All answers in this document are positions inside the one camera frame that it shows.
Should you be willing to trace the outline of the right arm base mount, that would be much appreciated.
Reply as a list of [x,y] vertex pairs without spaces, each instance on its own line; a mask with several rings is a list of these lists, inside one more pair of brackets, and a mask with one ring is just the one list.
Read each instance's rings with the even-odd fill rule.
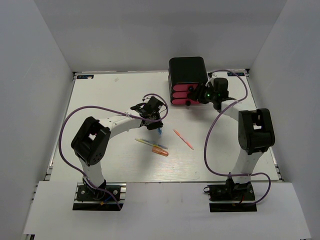
[[209,210],[211,213],[249,213],[257,211],[257,204],[253,187],[228,192],[225,184],[211,184],[203,188],[209,196]]

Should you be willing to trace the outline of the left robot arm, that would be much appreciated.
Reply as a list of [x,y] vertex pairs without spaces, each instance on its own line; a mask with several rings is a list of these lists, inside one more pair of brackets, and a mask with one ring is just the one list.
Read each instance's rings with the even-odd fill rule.
[[103,159],[109,141],[131,129],[146,127],[149,131],[163,127],[160,111],[167,104],[155,96],[143,99],[128,109],[105,119],[87,117],[71,142],[71,148],[79,158],[84,182],[89,184],[88,193],[99,200],[105,196],[106,180],[100,161]]

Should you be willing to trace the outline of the black pink drawer organizer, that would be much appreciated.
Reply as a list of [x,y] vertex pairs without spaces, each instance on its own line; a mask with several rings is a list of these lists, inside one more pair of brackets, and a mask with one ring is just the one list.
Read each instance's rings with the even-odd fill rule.
[[168,84],[172,105],[198,105],[187,97],[188,88],[208,80],[205,61],[200,56],[173,57],[169,60]]

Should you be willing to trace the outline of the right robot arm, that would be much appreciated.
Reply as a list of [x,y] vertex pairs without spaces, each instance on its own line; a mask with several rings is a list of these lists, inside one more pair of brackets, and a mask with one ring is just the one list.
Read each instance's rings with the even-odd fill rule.
[[226,175],[233,182],[225,187],[226,195],[236,200],[243,195],[244,187],[251,182],[258,160],[275,144],[275,133],[269,109],[249,109],[240,100],[229,97],[228,86],[226,78],[218,77],[213,82],[189,87],[187,97],[201,104],[213,103],[213,108],[219,112],[213,125],[222,115],[238,123],[237,135],[241,150],[234,168]]

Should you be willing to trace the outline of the blue correction tape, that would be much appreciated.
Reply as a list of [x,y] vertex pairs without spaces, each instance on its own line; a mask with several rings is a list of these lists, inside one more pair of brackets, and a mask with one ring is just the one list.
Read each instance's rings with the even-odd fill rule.
[[157,133],[161,136],[163,134],[163,130],[161,127],[157,128]]

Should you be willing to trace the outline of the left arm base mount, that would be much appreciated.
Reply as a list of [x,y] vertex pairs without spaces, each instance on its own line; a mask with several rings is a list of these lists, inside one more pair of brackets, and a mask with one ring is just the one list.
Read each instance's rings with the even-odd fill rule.
[[[105,186],[105,189],[116,198],[121,208],[125,203],[126,187],[126,183],[107,183]],[[118,212],[121,209],[110,194],[94,188],[89,188],[84,183],[78,182],[72,210]]]

